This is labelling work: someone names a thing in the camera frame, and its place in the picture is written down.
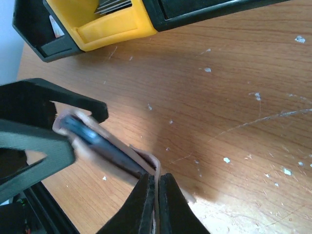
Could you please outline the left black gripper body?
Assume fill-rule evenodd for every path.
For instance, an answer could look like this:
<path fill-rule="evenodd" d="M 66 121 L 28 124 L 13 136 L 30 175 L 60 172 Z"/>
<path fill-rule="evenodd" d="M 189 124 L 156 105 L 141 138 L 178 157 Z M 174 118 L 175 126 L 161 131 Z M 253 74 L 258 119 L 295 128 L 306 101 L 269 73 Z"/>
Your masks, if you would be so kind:
<path fill-rule="evenodd" d="M 30 234 L 31 207 L 25 197 L 14 197 L 12 203 L 0 206 L 1 234 Z"/>

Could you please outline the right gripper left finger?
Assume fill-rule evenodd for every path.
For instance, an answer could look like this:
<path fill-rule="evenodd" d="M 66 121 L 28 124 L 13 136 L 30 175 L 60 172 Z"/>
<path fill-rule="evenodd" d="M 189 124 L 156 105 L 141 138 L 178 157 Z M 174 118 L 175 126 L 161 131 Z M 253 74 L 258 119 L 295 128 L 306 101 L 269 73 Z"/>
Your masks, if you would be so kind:
<path fill-rule="evenodd" d="M 143 175 L 120 210 L 98 231 L 99 234 L 150 234 L 154 219 L 155 180 Z"/>

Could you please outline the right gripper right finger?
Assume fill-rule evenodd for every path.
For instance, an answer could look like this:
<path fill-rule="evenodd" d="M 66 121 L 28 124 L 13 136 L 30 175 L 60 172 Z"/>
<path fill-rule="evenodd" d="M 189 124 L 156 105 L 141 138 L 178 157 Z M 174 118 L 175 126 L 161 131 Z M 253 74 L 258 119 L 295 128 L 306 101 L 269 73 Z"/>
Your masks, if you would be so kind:
<path fill-rule="evenodd" d="M 158 198 L 161 234 L 210 233 L 192 212 L 172 174 L 160 177 Z"/>

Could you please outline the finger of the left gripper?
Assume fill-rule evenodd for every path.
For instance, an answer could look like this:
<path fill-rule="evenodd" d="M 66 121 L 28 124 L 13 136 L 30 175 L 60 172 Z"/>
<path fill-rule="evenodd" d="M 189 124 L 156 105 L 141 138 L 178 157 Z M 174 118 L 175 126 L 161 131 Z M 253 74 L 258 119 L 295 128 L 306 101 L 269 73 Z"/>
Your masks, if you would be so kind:
<path fill-rule="evenodd" d="M 70 166 L 76 160 L 66 137 L 51 130 L 0 121 L 0 201 Z"/>
<path fill-rule="evenodd" d="M 51 128 L 57 115 L 54 102 L 91 112 L 102 123 L 106 103 L 72 92 L 42 78 L 24 79 L 0 86 L 0 118 L 39 128 Z"/>

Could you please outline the pink leather card holder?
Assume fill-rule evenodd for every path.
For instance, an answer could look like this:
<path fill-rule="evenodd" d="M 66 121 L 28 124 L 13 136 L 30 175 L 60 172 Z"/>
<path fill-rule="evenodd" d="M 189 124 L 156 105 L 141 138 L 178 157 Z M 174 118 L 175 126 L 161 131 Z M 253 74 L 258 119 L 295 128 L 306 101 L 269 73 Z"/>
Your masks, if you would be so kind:
<path fill-rule="evenodd" d="M 151 153 L 127 146 L 113 134 L 101 127 L 92 117 L 78 110 L 69 110 L 56 118 L 53 124 L 56 133 L 67 136 L 74 149 L 80 151 L 101 169 L 132 184 L 149 174 L 155 180 L 154 219 L 151 234 L 159 232 L 159 181 L 163 171 L 160 161 Z M 189 202 L 195 198 L 180 188 Z"/>

